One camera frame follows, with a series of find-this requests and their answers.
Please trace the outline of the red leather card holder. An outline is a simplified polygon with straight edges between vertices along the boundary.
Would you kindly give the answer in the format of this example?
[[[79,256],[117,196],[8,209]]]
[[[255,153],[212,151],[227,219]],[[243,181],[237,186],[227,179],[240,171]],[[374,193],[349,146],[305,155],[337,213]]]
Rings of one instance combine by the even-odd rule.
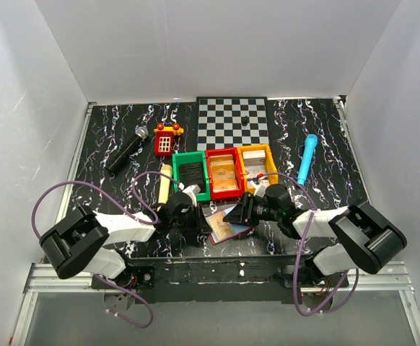
[[[234,205],[231,205],[228,208],[225,208],[221,211],[218,211],[214,214],[205,217],[206,222],[211,228],[211,233],[209,237],[213,245],[217,245],[227,240],[233,239],[241,234],[246,234],[253,229],[253,227],[250,226],[241,226],[238,224],[227,223],[223,221],[223,218],[234,207]]]

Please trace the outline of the gold VIP credit card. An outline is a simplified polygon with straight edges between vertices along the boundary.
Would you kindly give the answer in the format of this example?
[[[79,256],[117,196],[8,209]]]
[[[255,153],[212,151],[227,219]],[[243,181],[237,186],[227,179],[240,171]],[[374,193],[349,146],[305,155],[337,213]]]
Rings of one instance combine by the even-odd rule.
[[[214,243],[219,243],[229,239],[235,235],[235,232],[229,223],[223,221],[225,213],[219,212],[214,215],[209,216],[206,220],[207,223],[211,226],[211,238]]]

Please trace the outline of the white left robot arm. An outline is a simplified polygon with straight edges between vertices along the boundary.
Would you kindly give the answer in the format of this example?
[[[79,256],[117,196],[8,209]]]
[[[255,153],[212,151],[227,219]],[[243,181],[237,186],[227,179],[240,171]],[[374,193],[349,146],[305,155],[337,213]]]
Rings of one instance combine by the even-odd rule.
[[[191,190],[172,194],[154,212],[156,223],[142,212],[113,215],[81,206],[41,235],[39,245],[60,279],[90,272],[115,280],[125,272],[127,264],[124,257],[108,249],[108,245],[147,242],[153,236],[166,236],[171,231],[182,236],[212,232]]]

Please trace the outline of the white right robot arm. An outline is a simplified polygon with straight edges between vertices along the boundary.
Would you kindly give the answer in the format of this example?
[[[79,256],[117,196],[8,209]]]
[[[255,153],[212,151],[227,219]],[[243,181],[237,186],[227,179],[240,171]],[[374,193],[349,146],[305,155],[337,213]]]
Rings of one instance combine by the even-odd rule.
[[[244,193],[223,220],[247,227],[273,221],[291,239],[336,239],[337,244],[300,262],[297,280],[301,284],[318,284],[353,268],[376,274],[408,243],[402,231],[367,201],[333,210],[301,210],[282,184],[268,186],[261,195]]]

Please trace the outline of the gold card stack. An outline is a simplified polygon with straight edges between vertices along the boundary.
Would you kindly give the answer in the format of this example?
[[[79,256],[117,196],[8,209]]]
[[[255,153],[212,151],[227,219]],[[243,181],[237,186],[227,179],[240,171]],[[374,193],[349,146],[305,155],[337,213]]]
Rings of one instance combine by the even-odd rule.
[[[238,189],[236,169],[233,156],[230,154],[210,156],[211,178],[214,192],[225,192]]]

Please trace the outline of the black card stack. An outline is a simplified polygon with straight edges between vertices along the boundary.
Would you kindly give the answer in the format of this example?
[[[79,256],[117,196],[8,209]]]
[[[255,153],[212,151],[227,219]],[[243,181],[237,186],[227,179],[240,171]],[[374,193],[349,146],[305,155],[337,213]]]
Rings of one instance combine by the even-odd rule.
[[[185,186],[197,185],[200,193],[206,192],[206,176],[202,162],[181,164],[178,167],[179,181]]]

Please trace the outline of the white card stack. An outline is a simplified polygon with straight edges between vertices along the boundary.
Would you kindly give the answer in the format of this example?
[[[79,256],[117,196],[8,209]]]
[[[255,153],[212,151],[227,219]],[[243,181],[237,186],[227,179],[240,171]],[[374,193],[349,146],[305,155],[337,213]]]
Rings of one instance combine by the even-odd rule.
[[[266,152],[264,150],[243,151],[242,161],[245,166],[245,175],[248,183],[259,174],[268,172]]]

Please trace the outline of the cream toy microphone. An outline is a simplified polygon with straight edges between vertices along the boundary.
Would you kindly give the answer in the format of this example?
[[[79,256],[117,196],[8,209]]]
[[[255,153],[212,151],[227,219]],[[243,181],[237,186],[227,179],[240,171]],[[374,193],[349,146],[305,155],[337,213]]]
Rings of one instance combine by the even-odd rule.
[[[169,197],[172,167],[169,164],[164,164],[160,172],[162,175],[160,176],[159,196],[157,202],[159,204],[165,204]]]

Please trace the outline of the yellow plastic bin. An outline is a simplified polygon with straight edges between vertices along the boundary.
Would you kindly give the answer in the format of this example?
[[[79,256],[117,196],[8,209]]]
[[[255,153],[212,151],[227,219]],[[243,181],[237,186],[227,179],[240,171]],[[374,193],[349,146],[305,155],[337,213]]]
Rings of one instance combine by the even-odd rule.
[[[276,175],[277,168],[268,144],[239,146],[237,147],[237,152],[240,158],[246,192],[255,192],[253,179],[259,174],[274,173],[274,175],[269,175],[261,182],[266,187],[279,182],[279,177]]]

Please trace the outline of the green plastic bin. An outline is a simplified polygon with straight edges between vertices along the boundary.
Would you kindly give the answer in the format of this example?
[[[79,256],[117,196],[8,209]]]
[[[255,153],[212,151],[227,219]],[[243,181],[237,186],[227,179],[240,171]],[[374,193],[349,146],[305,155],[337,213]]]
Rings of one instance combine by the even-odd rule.
[[[204,174],[206,176],[206,192],[199,193],[197,195],[198,202],[209,202],[211,199],[210,187],[209,187],[209,173],[206,164],[206,157],[203,151],[192,151],[192,152],[185,152],[185,153],[178,153],[172,155],[172,170],[173,170],[173,177],[175,180],[179,181],[179,174],[178,174],[178,167],[181,164],[187,163],[194,163],[194,162],[202,162],[204,166]]]

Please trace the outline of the red plastic bin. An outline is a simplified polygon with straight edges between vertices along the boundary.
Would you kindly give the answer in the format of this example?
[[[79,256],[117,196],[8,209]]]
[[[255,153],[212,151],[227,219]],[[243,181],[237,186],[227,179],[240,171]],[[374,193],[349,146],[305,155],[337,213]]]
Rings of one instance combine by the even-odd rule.
[[[239,198],[242,196],[242,194],[245,191],[245,183],[242,175],[242,167],[240,163],[239,154],[237,152],[237,149],[235,147],[231,148],[221,148],[221,149],[211,149],[205,151],[206,154],[206,163],[207,163],[207,169],[209,173],[209,186],[210,186],[210,193],[211,193],[211,199],[212,200],[229,200],[233,198]],[[236,169],[236,180],[238,184],[237,190],[232,191],[225,191],[225,192],[214,192],[213,191],[213,182],[211,178],[211,169],[210,169],[210,156],[218,156],[218,155],[226,155],[230,154],[233,156],[234,162],[235,162],[235,169]]]

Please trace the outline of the red toy phone booth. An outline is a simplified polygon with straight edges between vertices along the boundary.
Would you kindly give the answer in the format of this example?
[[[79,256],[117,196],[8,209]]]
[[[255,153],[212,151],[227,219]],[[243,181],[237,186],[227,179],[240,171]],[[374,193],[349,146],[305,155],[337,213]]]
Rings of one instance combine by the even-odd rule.
[[[175,137],[181,136],[184,129],[179,123],[166,126],[164,123],[158,123],[154,129],[155,144],[154,153],[156,156],[172,156]]]

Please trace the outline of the black chess pawn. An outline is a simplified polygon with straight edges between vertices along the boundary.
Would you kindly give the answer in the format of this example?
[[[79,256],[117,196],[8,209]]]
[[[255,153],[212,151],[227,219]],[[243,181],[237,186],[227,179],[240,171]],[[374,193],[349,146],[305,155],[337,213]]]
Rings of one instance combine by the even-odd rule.
[[[243,126],[246,126],[249,123],[249,117],[244,116],[241,120]]]

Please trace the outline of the black microphone silver head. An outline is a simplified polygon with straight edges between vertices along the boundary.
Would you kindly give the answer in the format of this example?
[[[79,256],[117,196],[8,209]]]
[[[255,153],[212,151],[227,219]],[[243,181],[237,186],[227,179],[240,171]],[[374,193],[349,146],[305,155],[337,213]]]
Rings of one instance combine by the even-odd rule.
[[[126,163],[129,156],[135,153],[141,143],[148,137],[149,131],[144,126],[138,127],[132,137],[115,150],[105,165],[110,174],[116,174]]]

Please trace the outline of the black white checkerboard mat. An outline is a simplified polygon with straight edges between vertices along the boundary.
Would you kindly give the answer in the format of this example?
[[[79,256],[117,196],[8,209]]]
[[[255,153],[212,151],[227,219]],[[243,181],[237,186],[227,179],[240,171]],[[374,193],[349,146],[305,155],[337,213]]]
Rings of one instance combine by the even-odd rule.
[[[198,151],[269,143],[265,97],[199,97],[197,105]]]

